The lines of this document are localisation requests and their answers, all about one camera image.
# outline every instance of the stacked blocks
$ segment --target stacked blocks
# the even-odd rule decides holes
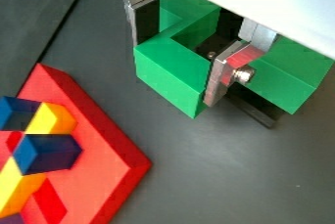
[[[40,102],[2,97],[0,100],[0,130],[25,131]]]
[[[108,223],[148,159],[67,73],[37,65],[18,98],[0,107],[0,224]]]
[[[71,135],[28,134],[13,157],[24,175],[69,169],[81,152]]]
[[[0,219],[0,224],[25,224],[20,214]]]
[[[22,133],[12,131],[0,131],[0,171],[12,152],[21,140]]]
[[[9,157],[0,174],[0,218],[21,211],[44,179],[44,174],[22,175],[14,159]]]
[[[1,129],[25,131],[0,132],[0,218],[4,218],[20,213],[28,199],[42,192],[48,197],[56,195],[50,184],[42,184],[45,173],[71,169],[81,148],[69,135],[76,120],[62,106],[4,97],[0,110]]]
[[[46,179],[28,199],[26,205],[21,210],[21,216],[25,218],[25,223],[57,224],[65,214],[67,208]]]
[[[67,109],[50,103],[41,103],[26,128],[26,134],[69,134],[76,120]]]

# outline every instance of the dark gray table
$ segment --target dark gray table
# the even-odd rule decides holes
[[[333,224],[335,75],[265,129],[226,100],[188,119],[136,79],[121,0],[80,0],[42,59],[152,161],[115,224]]]
[[[16,96],[76,0],[0,0],[0,96]]]

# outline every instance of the metal clamp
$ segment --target metal clamp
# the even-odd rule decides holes
[[[249,19],[243,19],[238,36],[249,43],[233,42],[213,59],[207,78],[203,102],[213,107],[237,81],[245,85],[254,76],[249,63],[269,50],[277,39],[277,33]]]
[[[132,30],[134,46],[159,31],[159,0],[123,0]]]

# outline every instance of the bolt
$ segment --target bolt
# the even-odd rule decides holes
[[[242,85],[245,85],[251,80],[253,75],[254,75],[254,69],[247,65],[239,67],[234,71],[234,79]]]
[[[209,60],[211,60],[214,56],[215,56],[215,52],[213,52],[213,51],[210,51],[210,52],[206,54],[206,58],[207,58]]]

